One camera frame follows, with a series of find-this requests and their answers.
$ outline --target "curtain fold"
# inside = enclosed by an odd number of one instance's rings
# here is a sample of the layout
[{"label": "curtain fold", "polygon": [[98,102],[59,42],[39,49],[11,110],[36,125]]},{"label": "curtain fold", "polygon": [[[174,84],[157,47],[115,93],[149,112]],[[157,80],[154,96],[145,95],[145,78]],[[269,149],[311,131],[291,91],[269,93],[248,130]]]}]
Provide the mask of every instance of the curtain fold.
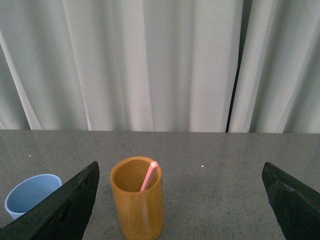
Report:
[{"label": "curtain fold", "polygon": [[310,99],[303,85],[320,80],[319,13],[319,1],[253,1],[230,132],[320,132],[307,117],[319,115],[319,101],[297,109]]},{"label": "curtain fold", "polygon": [[1,1],[0,129],[225,132],[230,115],[229,132],[320,133],[319,13],[317,0]]}]

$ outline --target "plastic cup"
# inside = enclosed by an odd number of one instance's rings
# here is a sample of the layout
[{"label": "plastic cup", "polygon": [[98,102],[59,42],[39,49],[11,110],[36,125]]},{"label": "plastic cup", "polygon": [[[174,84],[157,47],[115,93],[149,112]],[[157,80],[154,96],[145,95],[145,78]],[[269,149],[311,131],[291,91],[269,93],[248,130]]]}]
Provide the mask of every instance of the plastic cup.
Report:
[{"label": "plastic cup", "polygon": [[140,191],[154,160],[144,156],[127,158],[111,171],[110,181],[120,220],[127,240],[155,240],[164,229],[162,169],[159,165],[149,187]]},{"label": "plastic cup", "polygon": [[16,220],[62,186],[53,174],[40,174],[19,183],[5,199],[5,209]]}]

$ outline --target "granite countertop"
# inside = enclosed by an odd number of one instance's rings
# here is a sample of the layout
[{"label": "granite countertop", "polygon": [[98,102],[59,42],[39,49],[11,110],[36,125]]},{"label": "granite countertop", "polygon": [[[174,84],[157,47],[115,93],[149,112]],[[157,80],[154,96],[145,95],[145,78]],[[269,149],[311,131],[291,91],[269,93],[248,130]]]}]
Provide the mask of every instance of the granite countertop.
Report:
[{"label": "granite countertop", "polygon": [[100,168],[84,240],[124,239],[109,174],[132,156],[163,170],[165,226],[159,240],[283,240],[261,173],[271,162],[320,192],[320,134],[0,130],[0,227],[21,181],[51,173],[63,183],[93,161]]}]

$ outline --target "cup rim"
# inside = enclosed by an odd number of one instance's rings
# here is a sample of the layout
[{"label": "cup rim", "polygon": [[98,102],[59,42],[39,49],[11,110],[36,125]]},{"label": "cup rim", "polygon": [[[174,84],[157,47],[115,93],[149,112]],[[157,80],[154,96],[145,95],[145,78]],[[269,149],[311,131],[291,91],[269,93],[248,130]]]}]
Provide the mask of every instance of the cup rim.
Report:
[{"label": "cup rim", "polygon": [[39,174],[39,175],[35,175],[35,176],[32,176],[32,177],[29,177],[27,179],[25,179],[24,181],[20,182],[18,185],[16,185],[10,192],[9,194],[6,196],[5,198],[5,202],[4,202],[4,207],[5,207],[5,210],[9,213],[9,214],[13,214],[13,215],[23,215],[25,214],[26,212],[15,212],[15,211],[12,211],[8,208],[8,200],[11,196],[11,194],[20,186],[22,185],[23,183],[31,180],[31,179],[34,179],[34,178],[38,178],[38,177],[41,177],[41,176],[52,176],[52,177],[55,177],[56,179],[58,179],[59,181],[59,184],[60,184],[60,187],[62,186],[62,181],[60,179],[60,177],[58,177],[57,175],[54,175],[54,174],[51,174],[51,173],[44,173],[44,174]]},{"label": "cup rim", "polygon": [[110,181],[111,181],[111,186],[114,187],[115,189],[117,189],[117,191],[120,191],[122,193],[125,193],[125,194],[128,194],[128,195],[137,195],[137,194],[145,194],[149,191],[151,191],[153,188],[155,188],[159,182],[161,181],[161,178],[162,178],[162,168],[160,166],[160,164],[158,163],[158,169],[157,169],[157,173],[158,173],[158,179],[156,180],[156,182],[149,188],[147,188],[146,190],[144,191],[125,191],[125,190],[122,190],[121,188],[119,188],[116,183],[115,183],[115,173],[120,167],[122,167],[124,164],[128,163],[128,162],[131,162],[131,161],[136,161],[136,160],[141,160],[141,161],[145,161],[145,162],[148,162],[148,163],[152,163],[154,162],[155,160],[150,158],[150,157],[147,157],[147,156],[132,156],[132,157],[128,157],[120,162],[118,162],[111,170],[110,172]]}]

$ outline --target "pen holder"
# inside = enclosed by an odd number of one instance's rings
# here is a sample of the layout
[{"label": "pen holder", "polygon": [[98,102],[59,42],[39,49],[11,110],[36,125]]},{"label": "pen holder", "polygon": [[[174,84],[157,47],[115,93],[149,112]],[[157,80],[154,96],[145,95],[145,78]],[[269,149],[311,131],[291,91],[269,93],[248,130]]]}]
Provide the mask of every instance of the pen holder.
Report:
[{"label": "pen holder", "polygon": [[162,169],[159,166],[147,190],[140,191],[154,160],[134,156],[111,171],[110,181],[121,229],[127,240],[155,240],[164,228]]}]

